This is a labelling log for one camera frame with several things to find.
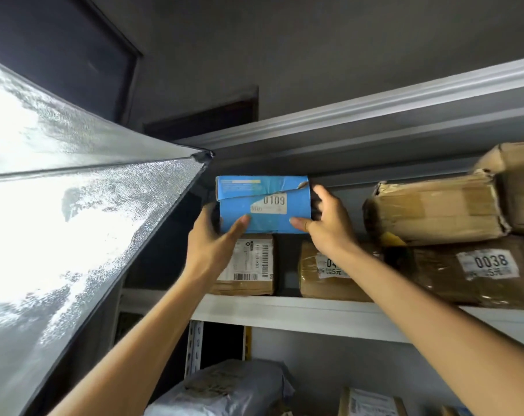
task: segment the cardboard box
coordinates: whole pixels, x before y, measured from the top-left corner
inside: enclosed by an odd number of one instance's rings
[[[311,216],[306,176],[219,176],[216,185],[223,232],[250,215],[246,233],[303,233],[289,219]]]
[[[484,171],[405,184],[380,182],[364,204],[364,224],[384,246],[483,241],[510,227],[499,206],[493,176]]]
[[[244,235],[235,244],[231,262],[210,289],[221,295],[271,295],[275,291],[271,235]]]
[[[355,388],[343,388],[338,416],[393,415],[394,412],[397,412],[398,416],[407,416],[404,403],[398,397],[388,397]]]
[[[445,300],[524,309],[524,238],[509,235],[471,244],[412,248],[410,279]]]
[[[441,416],[472,416],[472,413],[463,406],[443,406],[441,407]]]
[[[524,143],[497,145],[474,168],[486,168],[498,174],[508,221],[516,233],[524,235]]]
[[[363,247],[366,251],[381,257],[372,245],[363,244]],[[372,302],[372,299],[347,273],[321,254],[309,241],[302,243],[299,276],[300,293],[305,298]]]

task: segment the hand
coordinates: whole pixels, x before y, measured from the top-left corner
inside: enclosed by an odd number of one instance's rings
[[[203,207],[189,233],[187,259],[183,273],[206,279],[212,285],[229,264],[233,249],[250,223],[250,216],[240,217],[223,235],[218,235],[211,222],[215,203]]]
[[[321,212],[319,220],[291,217],[294,228],[308,232],[312,242],[322,254],[333,259],[339,248],[355,244],[355,233],[347,210],[337,197],[322,185],[312,188],[319,196],[314,206]]]

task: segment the person's left arm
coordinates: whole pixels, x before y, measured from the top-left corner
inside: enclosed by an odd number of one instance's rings
[[[225,269],[250,218],[218,236],[203,208],[189,234],[185,269],[158,304],[49,416],[140,416],[196,306]]]

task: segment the forearm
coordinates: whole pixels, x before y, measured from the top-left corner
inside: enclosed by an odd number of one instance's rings
[[[524,416],[524,347],[416,286],[356,245],[334,261],[379,305],[475,415]]]
[[[185,270],[160,302],[62,400],[50,416],[140,416],[171,352],[208,291]]]

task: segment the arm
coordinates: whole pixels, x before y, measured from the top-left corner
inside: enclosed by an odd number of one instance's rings
[[[205,206],[189,234],[183,273],[156,306],[54,408],[50,416],[140,416],[171,352],[225,269],[250,218],[218,237]]]
[[[524,346],[362,251],[341,201],[314,191],[321,220],[291,224],[364,289],[475,416],[524,416]]]

